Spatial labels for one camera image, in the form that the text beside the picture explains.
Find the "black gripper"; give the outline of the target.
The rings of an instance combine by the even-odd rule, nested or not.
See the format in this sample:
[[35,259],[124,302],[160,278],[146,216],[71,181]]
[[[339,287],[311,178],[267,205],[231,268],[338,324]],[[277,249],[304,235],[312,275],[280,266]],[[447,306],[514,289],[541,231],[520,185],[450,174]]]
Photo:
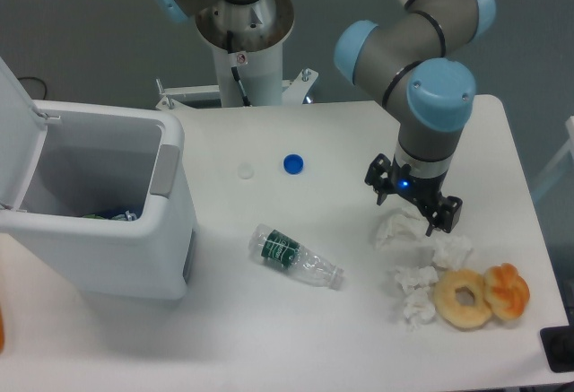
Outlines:
[[398,195],[414,205],[428,221],[425,235],[434,231],[452,232],[457,225],[463,201],[443,196],[441,188],[448,172],[448,160],[422,161],[408,153],[397,153],[393,160],[380,153],[368,167],[364,182],[382,205],[388,195]]

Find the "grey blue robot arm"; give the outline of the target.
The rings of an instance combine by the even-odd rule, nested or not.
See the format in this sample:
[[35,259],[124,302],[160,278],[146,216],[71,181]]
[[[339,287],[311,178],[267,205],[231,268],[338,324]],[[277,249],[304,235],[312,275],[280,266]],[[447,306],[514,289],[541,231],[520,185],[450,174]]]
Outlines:
[[[291,33],[291,0],[156,0],[174,22],[194,19],[213,51],[221,102],[227,107],[283,102],[283,42]],[[369,94],[399,124],[392,157],[377,156],[365,181],[379,200],[398,195],[431,231],[451,231],[462,201],[441,192],[476,83],[449,52],[477,39],[496,16],[495,0],[399,0],[404,18],[389,28],[350,25],[335,45],[344,78]]]

